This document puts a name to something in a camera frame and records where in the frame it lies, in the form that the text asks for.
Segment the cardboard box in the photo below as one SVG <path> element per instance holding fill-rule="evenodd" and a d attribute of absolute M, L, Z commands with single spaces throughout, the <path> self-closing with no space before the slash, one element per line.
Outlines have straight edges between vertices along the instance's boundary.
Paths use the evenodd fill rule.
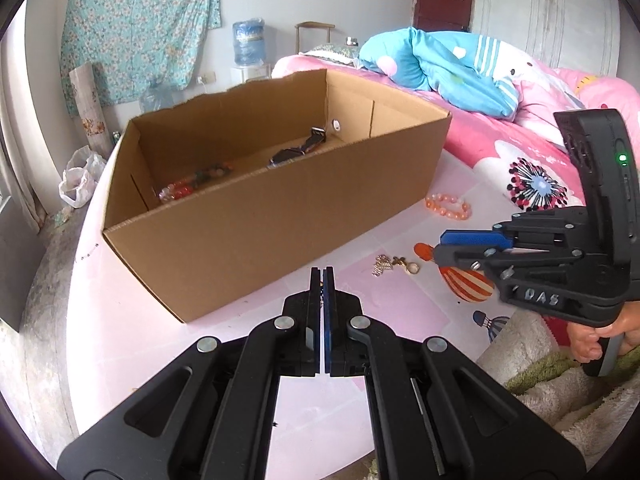
<path fill-rule="evenodd" d="M 145 114 L 122 139 L 104 237 L 175 317 L 190 322 L 418 202 L 449 123 L 446 110 L 419 97 L 326 70 Z M 312 126 L 326 128 L 326 144 L 267 168 Z M 159 202 L 164 186 L 216 162 L 231 163 L 233 173 Z"/>

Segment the plastic bag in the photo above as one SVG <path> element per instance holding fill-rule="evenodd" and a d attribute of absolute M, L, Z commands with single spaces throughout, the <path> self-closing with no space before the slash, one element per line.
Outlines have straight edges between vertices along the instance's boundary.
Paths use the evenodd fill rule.
<path fill-rule="evenodd" d="M 77 150 L 62 174 L 58 186 L 60 198 L 76 209 L 85 206 L 94 195 L 105 167 L 104 159 L 88 146 Z"/>
<path fill-rule="evenodd" d="M 143 114 L 174 106 L 174 90 L 157 79 L 150 81 L 149 87 L 140 96 L 140 110 Z"/>

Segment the jewelry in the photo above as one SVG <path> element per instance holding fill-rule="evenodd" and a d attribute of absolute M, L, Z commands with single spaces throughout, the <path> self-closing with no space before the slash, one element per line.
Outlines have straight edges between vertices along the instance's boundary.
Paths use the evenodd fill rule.
<path fill-rule="evenodd" d="M 373 266 L 373 275 L 381 276 L 385 270 L 392 270 L 394 266 L 391 263 L 391 259 L 384 254 L 376 257 L 376 264 Z"/>
<path fill-rule="evenodd" d="M 376 257 L 376 264 L 373 266 L 372 274 L 374 276 L 381 276 L 385 270 L 392 270 L 395 265 L 404 267 L 409 274 L 418 274 L 420 272 L 420 265 L 414 262 L 408 262 L 406 258 L 398 258 L 394 256 L 393 260 L 386 256 L 386 254 L 380 254 Z"/>
<path fill-rule="evenodd" d="M 409 274 L 418 274 L 418 272 L 420 272 L 420 265 L 415 262 L 407 262 L 406 258 L 398 258 L 397 256 L 394 256 L 394 260 L 391 264 L 404 267 L 404 270 Z"/>
<path fill-rule="evenodd" d="M 471 216 L 471 205 L 469 202 L 460 200 L 457 196 L 445 195 L 442 193 L 434 193 L 424 199 L 427 209 L 438 213 L 440 216 L 446 216 L 452 220 L 467 220 Z M 446 204 L 457 205 L 459 211 L 449 209 Z"/>

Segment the chair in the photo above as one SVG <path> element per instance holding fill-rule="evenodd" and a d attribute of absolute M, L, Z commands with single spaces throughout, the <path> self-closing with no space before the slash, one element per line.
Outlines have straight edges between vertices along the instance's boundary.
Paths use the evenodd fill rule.
<path fill-rule="evenodd" d="M 326 42 L 331 43 L 331 31 L 335 28 L 335 25 L 331 23 L 320 22 L 302 22 L 296 25 L 296 54 L 300 52 L 300 29 L 301 28 L 325 28 L 326 29 Z"/>

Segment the orange bead bracelet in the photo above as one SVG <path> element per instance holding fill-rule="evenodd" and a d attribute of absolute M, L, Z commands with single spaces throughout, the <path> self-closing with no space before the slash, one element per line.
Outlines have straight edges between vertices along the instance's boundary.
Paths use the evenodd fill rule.
<path fill-rule="evenodd" d="M 425 198 L 424 203 L 427 209 L 452 220 L 467 220 L 471 216 L 471 205 L 452 195 L 434 193 Z M 458 205 L 460 210 L 450 209 L 448 205 Z"/>

